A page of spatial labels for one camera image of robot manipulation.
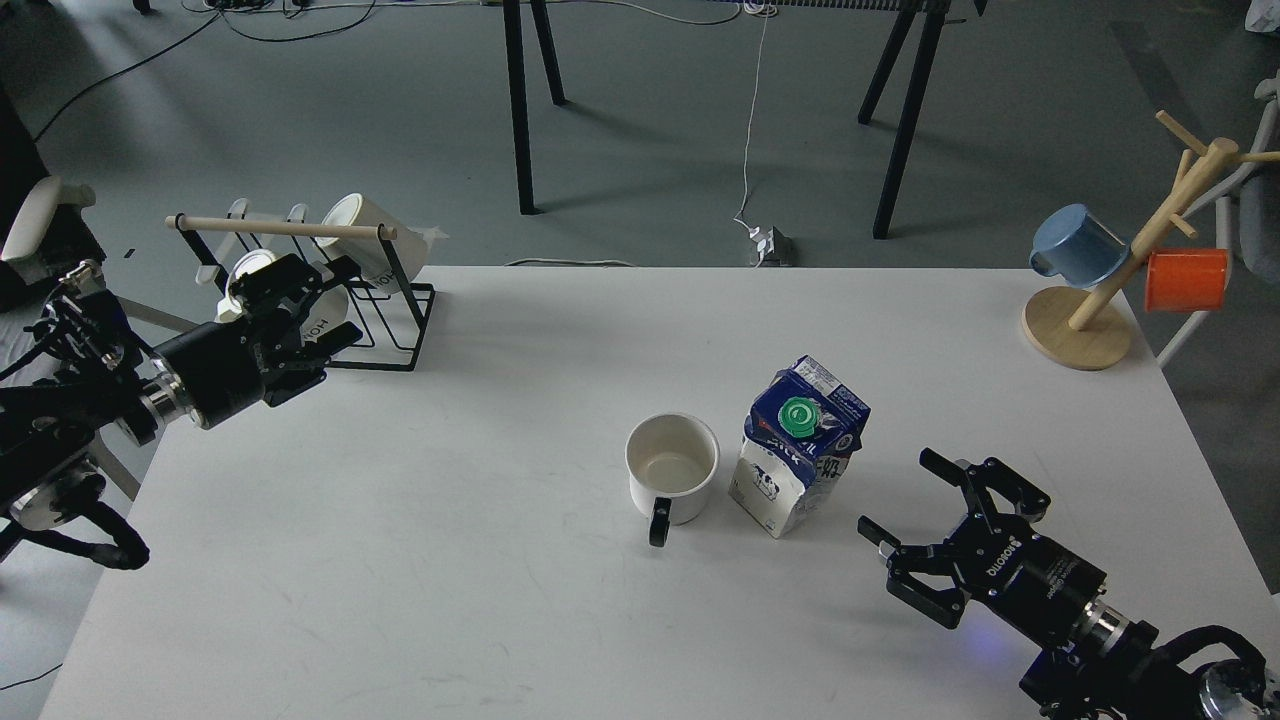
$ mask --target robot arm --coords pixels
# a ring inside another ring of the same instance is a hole
[[[1247,639],[1211,625],[1152,650],[1158,630],[1103,603],[1106,573],[1037,533],[1050,498],[1000,460],[951,462],[925,448],[920,465],[960,488],[968,511],[941,543],[902,544],[863,516],[858,532],[881,548],[888,592],[945,628],[978,601],[1041,648],[1019,687],[1053,720],[1280,719],[1280,682]],[[1000,512],[996,492],[1014,506]],[[915,575],[941,575],[933,589]],[[1192,673],[1192,655],[1222,644],[1235,659]]]
[[[105,479],[88,450],[95,432],[115,423],[143,445],[182,415],[209,429],[260,400],[275,406],[315,387],[333,355],[361,333],[343,323],[303,342],[300,325],[324,291],[357,273],[347,258],[323,274],[285,255],[232,283],[244,309],[239,318],[205,323],[155,348],[129,328],[95,263],[63,278],[32,328],[33,350],[0,372],[3,379],[40,354],[65,365],[46,382],[0,388],[0,507],[10,520],[0,530],[0,560],[27,539],[109,568],[141,568],[148,556],[142,538],[100,501]],[[148,379],[137,373],[145,356],[159,370]],[[78,516],[116,544],[54,530]]]

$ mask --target black wire rack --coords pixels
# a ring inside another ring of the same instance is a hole
[[[306,232],[294,232],[294,228],[285,227],[291,223],[298,225],[297,231],[302,231],[305,228],[310,232],[310,234]],[[329,366],[355,370],[390,370],[402,373],[412,372],[417,366],[417,360],[422,352],[422,341],[426,337],[426,324],[431,318],[431,307],[435,305],[435,286],[431,283],[411,282],[408,279],[404,274],[404,266],[401,264],[399,255],[396,252],[394,245],[385,237],[385,225],[378,225],[376,228],[361,228],[360,225],[315,225],[294,223],[292,219],[285,220],[284,223],[259,223],[233,217],[228,217],[225,219],[189,218],[180,213],[170,217],[166,220],[166,224],[182,234],[182,238],[187,242],[187,247],[191,249],[192,254],[195,254],[196,259],[200,261],[201,273],[206,274],[206,277],[209,277],[211,282],[218,286],[218,290],[223,292],[227,291],[227,284],[230,282],[230,273],[218,260],[218,258],[214,256],[209,245],[200,236],[197,229],[227,231],[236,236],[236,240],[239,242],[244,252],[265,247],[262,243],[264,234],[288,237],[293,245],[292,250],[307,263],[314,260],[329,263],[334,259],[330,252],[320,246],[316,237],[342,237],[352,229],[364,229],[366,232],[376,231],[378,241],[387,256],[387,261],[390,265],[392,272],[396,275],[396,283],[401,291],[399,295],[403,297],[403,302],[408,309],[410,316],[412,318],[412,328],[401,327],[399,333],[397,333],[396,325],[401,323],[393,322],[394,318],[388,318],[388,304],[398,302],[393,295],[385,293],[362,279],[346,281],[342,284],[351,299],[351,309],[355,310],[356,315],[353,320],[364,332],[364,340],[352,345],[348,350],[344,350],[338,357],[349,357],[360,354],[361,351],[367,352],[370,350],[379,348],[378,336],[380,334],[384,341],[389,342],[390,346],[398,352],[404,354],[406,359],[398,363],[334,359]],[[264,232],[257,229],[262,227],[273,227],[273,231]],[[323,228],[323,232],[328,234],[315,234],[317,228]],[[279,247],[271,247],[270,250],[276,252],[282,251]],[[381,327],[380,333],[374,332],[372,318],[376,318],[378,324]]]

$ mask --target white cable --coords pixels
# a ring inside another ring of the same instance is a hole
[[[739,206],[737,214],[730,218],[746,228],[746,232],[751,232],[751,225],[742,220],[742,213],[746,211],[746,201],[751,196],[751,186],[746,177],[746,164],[751,155],[751,126],[755,123],[755,100],[760,96],[760,65],[764,60],[764,33],[769,32],[769,18],[772,15],[760,17],[764,18],[764,27],[760,28],[760,46],[755,51],[755,88],[751,90],[751,113],[746,117],[746,145],[742,147],[742,204]]]
[[[527,0],[521,0],[521,4],[526,4],[526,3],[527,3]],[[727,23],[730,20],[736,19],[744,12],[742,4],[735,3],[735,5],[737,5],[737,6],[733,9],[733,13],[730,17],[727,17],[727,18],[721,18],[718,20],[690,20],[690,19],[686,19],[686,18],[677,18],[675,15],[668,15],[666,13],[659,13],[658,10],[653,10],[650,8],[645,8],[644,5],[636,5],[635,3],[626,3],[625,0],[547,0],[547,3],[556,3],[556,4],[566,4],[566,3],[594,3],[594,4],[598,4],[598,5],[622,5],[623,8],[634,8],[636,10],[641,10],[641,12],[649,13],[650,15],[657,15],[657,17],[663,18],[666,20],[672,20],[672,22],[677,22],[677,23],[681,23],[681,24],[686,24],[686,26],[703,26],[703,27],[724,24],[724,23]],[[445,6],[445,5],[483,5],[483,4],[484,4],[483,0],[442,0],[442,1],[434,1],[434,3],[416,3],[416,1],[408,3],[408,1],[402,1],[402,0],[393,0],[390,3],[380,1],[380,3],[376,4],[376,8],[378,9],[381,9],[381,8],[442,8],[442,6]],[[338,9],[338,8],[367,8],[367,6],[369,6],[367,3],[334,3],[334,4],[330,4],[330,5],[312,5],[310,8],[300,8],[297,10],[297,13],[306,13],[306,12],[310,12],[310,10],[333,10],[333,9]],[[195,8],[189,8],[186,4],[183,4],[183,8],[186,8],[188,12],[192,12],[192,13],[210,13],[210,12],[215,10],[215,8],[212,8],[210,5],[210,0],[205,0],[205,8],[206,9],[204,9],[204,10],[197,10]],[[241,10],[224,10],[224,12],[228,12],[228,13],[247,13],[247,14],[253,14],[253,13],[261,13],[261,12],[265,12],[265,10],[266,10],[266,6],[264,6],[264,8],[246,8],[246,9],[241,9]]]
[[[659,13],[658,10],[650,10],[649,8],[645,8],[643,5],[636,5],[635,3],[626,3],[623,0],[547,0],[547,1],[548,3],[557,3],[557,4],[559,4],[559,3],[595,3],[595,4],[599,4],[599,5],[622,5],[623,8],[635,8],[636,10],[644,10],[645,13],[649,13],[650,15],[658,15],[659,18],[663,18],[663,19],[667,19],[667,20],[672,20],[672,22],[677,22],[677,23],[686,24],[686,26],[719,26],[719,24],[724,24],[724,23],[727,23],[730,20],[737,19],[737,17],[742,14],[742,4],[737,4],[737,8],[733,9],[733,14],[730,15],[730,17],[727,17],[727,18],[722,18],[722,19],[718,19],[718,20],[689,20],[689,19],[685,19],[685,18],[676,18],[676,17],[668,15],[666,13]]]
[[[746,9],[748,15],[755,15],[756,18],[772,18],[778,14],[777,5],[771,3],[753,3],[751,0],[742,0],[742,8]]]
[[[582,268],[639,268],[622,260],[562,260],[559,258],[522,258],[504,264],[504,268],[515,265],[570,265]]]

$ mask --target chair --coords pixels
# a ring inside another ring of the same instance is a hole
[[[22,124],[9,96],[0,86],[0,141],[5,172],[0,173],[0,228],[6,228],[0,245],[0,368],[33,347],[26,328],[40,318],[44,300],[58,278],[82,260],[102,261],[106,254],[79,211],[93,204],[88,186],[64,184],[50,176],[31,135]],[[119,299],[131,318],[186,332],[195,323]],[[24,386],[49,378],[59,369],[56,360],[42,356],[0,384]],[[132,500],[140,483],[102,445],[99,434],[91,451],[102,470]]]
[[[1280,149],[1280,70],[1276,77],[1258,83],[1253,97],[1265,101],[1266,106],[1249,152]],[[1228,251],[1228,282],[1231,278],[1231,254],[1238,249],[1249,272],[1280,284],[1280,173],[1276,168],[1240,163],[1235,172],[1196,199],[1183,218],[1210,205],[1216,213],[1216,245]],[[1174,359],[1208,314],[1207,310],[1192,313],[1156,356],[1161,368]]]

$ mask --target blue mug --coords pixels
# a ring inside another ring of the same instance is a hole
[[[1029,263],[1044,277],[1061,274],[1066,284],[1087,288],[1111,277],[1128,259],[1129,246],[1078,202],[1041,223]]]

